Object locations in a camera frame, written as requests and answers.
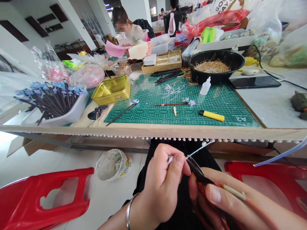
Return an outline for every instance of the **black bowl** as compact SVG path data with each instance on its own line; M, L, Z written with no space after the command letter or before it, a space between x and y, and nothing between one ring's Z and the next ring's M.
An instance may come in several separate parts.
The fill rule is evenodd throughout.
M231 71L225 73L204 73L194 69L196 63L201 63L205 60L220 60L225 65L229 66ZM189 66L191 68L192 80L198 84L204 83L208 77L211 77L211 85L220 85L228 83L230 76L242 68L245 64L245 58L237 53L227 50L208 50L198 53L190 58Z

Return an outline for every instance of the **computer mouse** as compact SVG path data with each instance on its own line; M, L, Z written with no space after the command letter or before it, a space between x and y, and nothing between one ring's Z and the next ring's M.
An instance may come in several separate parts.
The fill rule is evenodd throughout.
M243 70L242 71L242 75L255 75L259 73L259 70L258 69L247 69L247 70Z

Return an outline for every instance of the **wooden box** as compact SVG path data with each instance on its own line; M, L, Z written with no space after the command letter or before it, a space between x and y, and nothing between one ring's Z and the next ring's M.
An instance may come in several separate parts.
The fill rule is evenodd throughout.
M157 63L151 66L142 66L143 74L146 73L154 73L158 71L172 70L172 69L180 69L182 65L181 60L181 51L169 51L165 54L161 54L157 56Z

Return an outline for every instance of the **white glue bottle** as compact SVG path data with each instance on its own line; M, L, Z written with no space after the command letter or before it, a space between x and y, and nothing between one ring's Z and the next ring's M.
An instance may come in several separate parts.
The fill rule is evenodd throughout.
M209 77L206 82L202 84L201 91L199 92L201 95L206 95L211 87L211 77Z

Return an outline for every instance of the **pink basket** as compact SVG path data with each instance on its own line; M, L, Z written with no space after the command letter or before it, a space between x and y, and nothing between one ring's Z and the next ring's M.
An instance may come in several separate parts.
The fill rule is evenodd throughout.
M151 41L147 42L147 45L148 45L148 50L146 56L151 55Z

